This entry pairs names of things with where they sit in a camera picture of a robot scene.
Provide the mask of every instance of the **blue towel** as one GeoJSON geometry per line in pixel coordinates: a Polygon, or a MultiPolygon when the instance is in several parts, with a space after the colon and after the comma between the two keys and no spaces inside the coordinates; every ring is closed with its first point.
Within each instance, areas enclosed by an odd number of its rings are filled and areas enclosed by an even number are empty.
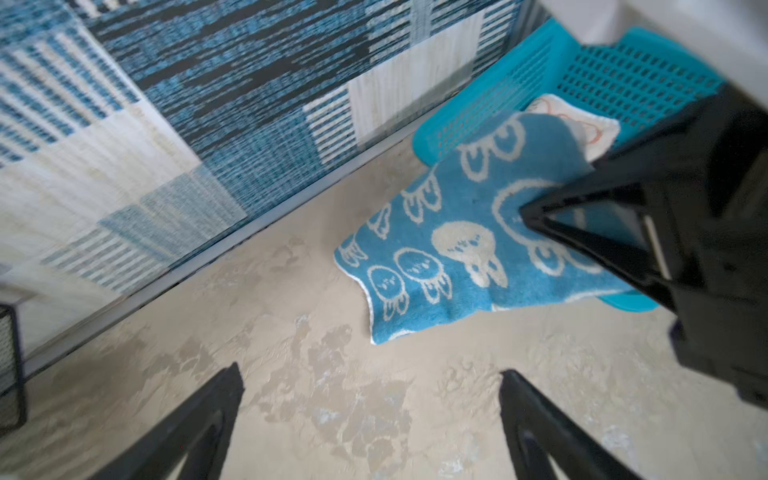
{"type": "MultiPolygon", "coordinates": [[[[520,206],[590,171],[559,118],[510,111],[489,118],[336,250],[336,263],[366,291],[372,342],[478,310],[631,290],[520,218],[520,206]]],[[[607,207],[558,220],[631,236],[607,207]]]]}

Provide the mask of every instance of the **basket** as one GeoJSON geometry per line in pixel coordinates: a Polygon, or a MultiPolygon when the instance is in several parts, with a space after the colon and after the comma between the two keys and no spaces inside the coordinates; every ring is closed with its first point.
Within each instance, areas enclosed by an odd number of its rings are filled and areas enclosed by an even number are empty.
{"type": "Polygon", "coordinates": [[[503,108],[542,94],[621,122],[616,144],[715,93],[723,82],[673,41],[632,28],[611,47],[582,47],[549,20],[480,75],[415,133],[413,150],[436,164],[503,108]]]}

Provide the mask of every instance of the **white towel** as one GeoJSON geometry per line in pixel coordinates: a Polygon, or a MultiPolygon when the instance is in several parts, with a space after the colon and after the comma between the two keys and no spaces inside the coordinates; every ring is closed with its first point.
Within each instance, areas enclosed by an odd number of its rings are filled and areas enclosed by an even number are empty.
{"type": "Polygon", "coordinates": [[[553,94],[544,94],[533,100],[525,111],[554,115],[565,120],[588,162],[602,157],[621,131],[618,120],[591,114],[553,94]]]}

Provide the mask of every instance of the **blue plastic basket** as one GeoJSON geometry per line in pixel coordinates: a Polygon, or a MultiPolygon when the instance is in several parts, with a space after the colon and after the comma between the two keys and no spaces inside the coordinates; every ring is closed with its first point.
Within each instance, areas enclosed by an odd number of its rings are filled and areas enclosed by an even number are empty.
{"type": "Polygon", "coordinates": [[[617,144],[715,93],[723,80],[673,41],[631,29],[611,47],[582,47],[549,20],[429,118],[413,150],[436,164],[502,108],[524,110],[543,94],[621,122],[617,144]]]}

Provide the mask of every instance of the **beige textured floor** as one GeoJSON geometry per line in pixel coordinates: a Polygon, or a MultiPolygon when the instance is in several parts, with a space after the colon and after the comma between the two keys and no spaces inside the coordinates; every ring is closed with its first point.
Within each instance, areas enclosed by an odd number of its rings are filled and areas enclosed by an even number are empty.
{"type": "Polygon", "coordinates": [[[590,299],[372,346],[332,252],[423,170],[399,144],[35,377],[0,473],[82,478],[238,362],[224,478],[514,478],[496,399],[510,367],[646,478],[768,478],[768,412],[680,368],[666,311],[590,299]]]}

